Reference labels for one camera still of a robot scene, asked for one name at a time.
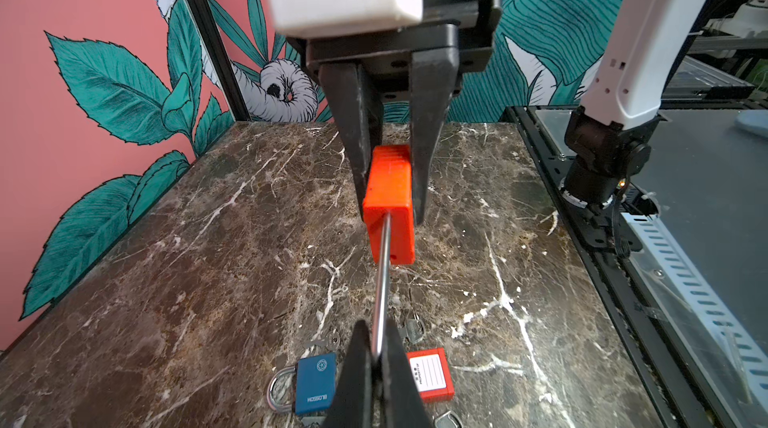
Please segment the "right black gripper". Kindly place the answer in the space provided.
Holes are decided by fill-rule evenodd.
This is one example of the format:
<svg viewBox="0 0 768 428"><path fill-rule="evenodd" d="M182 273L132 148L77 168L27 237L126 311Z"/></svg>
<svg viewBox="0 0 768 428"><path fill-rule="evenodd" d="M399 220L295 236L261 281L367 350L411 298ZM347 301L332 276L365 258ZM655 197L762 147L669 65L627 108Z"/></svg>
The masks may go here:
<svg viewBox="0 0 768 428"><path fill-rule="evenodd" d="M342 139L359 211L373 150L382 144L381 98L407 98L416 225L424 222L430 166L453 92L494 52L502 0L423 0L416 26L337 38L288 38L300 66L324 90Z"/></svg>

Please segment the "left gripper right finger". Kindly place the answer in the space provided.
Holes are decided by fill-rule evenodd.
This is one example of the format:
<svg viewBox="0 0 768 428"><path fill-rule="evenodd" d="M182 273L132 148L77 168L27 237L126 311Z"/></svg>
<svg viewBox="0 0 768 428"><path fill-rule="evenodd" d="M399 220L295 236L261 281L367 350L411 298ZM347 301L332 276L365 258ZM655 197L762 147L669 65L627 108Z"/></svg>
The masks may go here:
<svg viewBox="0 0 768 428"><path fill-rule="evenodd" d="M383 426L430 428L432 426L416 387L402 339L393 319L388 319L380 357Z"/></svg>

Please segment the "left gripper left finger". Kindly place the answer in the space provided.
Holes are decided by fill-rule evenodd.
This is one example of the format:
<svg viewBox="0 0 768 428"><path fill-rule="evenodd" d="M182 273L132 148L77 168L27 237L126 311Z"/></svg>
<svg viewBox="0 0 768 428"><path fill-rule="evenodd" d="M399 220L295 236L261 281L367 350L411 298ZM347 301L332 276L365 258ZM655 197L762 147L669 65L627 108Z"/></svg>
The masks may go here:
<svg viewBox="0 0 768 428"><path fill-rule="evenodd" d="M323 428L367 428L373 417L373 360L370 331L358 320Z"/></svg>

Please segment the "red padlock shackle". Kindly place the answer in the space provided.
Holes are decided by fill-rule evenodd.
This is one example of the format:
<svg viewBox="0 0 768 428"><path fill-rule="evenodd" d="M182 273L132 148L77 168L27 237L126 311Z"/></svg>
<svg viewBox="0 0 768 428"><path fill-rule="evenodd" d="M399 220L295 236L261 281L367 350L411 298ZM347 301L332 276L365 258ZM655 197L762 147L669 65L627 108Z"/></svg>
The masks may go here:
<svg viewBox="0 0 768 428"><path fill-rule="evenodd" d="M443 348L411 351L407 358L423 402L448 402L454 398L455 388Z"/></svg>

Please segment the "red padlock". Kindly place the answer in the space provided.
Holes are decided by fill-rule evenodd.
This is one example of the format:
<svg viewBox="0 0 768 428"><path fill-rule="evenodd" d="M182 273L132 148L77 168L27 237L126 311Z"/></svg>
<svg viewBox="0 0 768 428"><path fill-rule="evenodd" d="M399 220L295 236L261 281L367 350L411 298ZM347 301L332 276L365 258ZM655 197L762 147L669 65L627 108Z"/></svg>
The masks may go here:
<svg viewBox="0 0 768 428"><path fill-rule="evenodd" d="M378 264L371 328L371 352L377 361L385 342L390 266L410 265L415 260L412 167L407 145L374 149L362 214Z"/></svg>

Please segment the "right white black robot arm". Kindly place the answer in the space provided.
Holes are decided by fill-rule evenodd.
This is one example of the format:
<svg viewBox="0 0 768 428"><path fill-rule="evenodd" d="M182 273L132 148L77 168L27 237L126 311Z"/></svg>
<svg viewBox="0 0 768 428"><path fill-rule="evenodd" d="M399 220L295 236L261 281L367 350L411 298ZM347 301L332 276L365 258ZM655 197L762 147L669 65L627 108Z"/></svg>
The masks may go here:
<svg viewBox="0 0 768 428"><path fill-rule="evenodd" d="M705 0L620 0L606 58L572 118L567 141L577 166L569 194L608 202L639 166L672 64ZM556 77L573 82L561 58L600 24L586 0L271 0L275 27L320 84L348 151L359 197L371 186L386 100L411 109L410 208L424 220L430 166L449 104L466 72L483 72L507 32L540 32Z"/></svg>

